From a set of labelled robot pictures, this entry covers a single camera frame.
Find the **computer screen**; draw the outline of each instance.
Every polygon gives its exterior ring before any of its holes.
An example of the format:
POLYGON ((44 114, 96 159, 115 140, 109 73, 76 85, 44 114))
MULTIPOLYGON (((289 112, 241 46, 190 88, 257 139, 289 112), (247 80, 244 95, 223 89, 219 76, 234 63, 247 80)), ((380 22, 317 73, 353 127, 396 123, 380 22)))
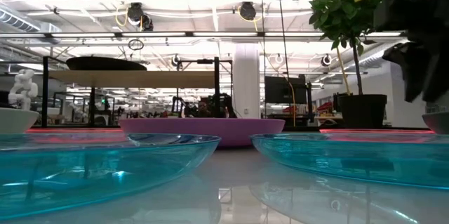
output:
MULTIPOLYGON (((307 104, 305 77, 290 78, 295 91, 295 104, 307 104)), ((285 77, 265 77, 265 102, 293 104, 292 90, 285 77)))

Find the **white robot toy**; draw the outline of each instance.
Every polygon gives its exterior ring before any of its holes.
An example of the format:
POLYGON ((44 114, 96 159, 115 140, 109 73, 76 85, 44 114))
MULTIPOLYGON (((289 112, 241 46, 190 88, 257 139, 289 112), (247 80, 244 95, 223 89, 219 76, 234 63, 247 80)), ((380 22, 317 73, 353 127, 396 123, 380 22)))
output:
POLYGON ((22 110, 29 110, 31 106, 31 98, 37 97, 37 84, 33 83, 33 70, 20 70, 19 74, 14 77, 14 87, 9 91, 8 101, 9 105, 18 107, 21 104, 22 110))

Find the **wooden shelf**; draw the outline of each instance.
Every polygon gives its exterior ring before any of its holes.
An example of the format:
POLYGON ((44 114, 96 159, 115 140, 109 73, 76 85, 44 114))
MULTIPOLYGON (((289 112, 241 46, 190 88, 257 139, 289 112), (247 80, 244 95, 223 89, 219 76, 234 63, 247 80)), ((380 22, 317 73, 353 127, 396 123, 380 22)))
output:
POLYGON ((118 71, 54 70, 50 78, 85 87, 124 88, 214 88, 214 72, 209 71, 118 71))

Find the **white column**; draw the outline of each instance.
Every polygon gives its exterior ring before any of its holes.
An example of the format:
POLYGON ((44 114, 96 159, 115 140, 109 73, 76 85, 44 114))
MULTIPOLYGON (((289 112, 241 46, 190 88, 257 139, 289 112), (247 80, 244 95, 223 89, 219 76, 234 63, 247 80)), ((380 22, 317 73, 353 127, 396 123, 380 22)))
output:
POLYGON ((237 44, 233 59, 233 106, 241 118, 260 118, 258 44, 237 44))

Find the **turquoise glass bowl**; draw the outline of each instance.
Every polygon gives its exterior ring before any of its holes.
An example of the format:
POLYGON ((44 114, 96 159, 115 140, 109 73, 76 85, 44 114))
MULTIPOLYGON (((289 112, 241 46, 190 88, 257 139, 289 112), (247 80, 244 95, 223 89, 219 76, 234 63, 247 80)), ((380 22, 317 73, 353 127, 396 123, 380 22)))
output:
POLYGON ((449 136, 280 133, 251 136, 262 154, 305 171, 449 189, 449 136))
POLYGON ((220 138, 73 133, 0 136, 0 219, 113 199, 178 178, 220 138))

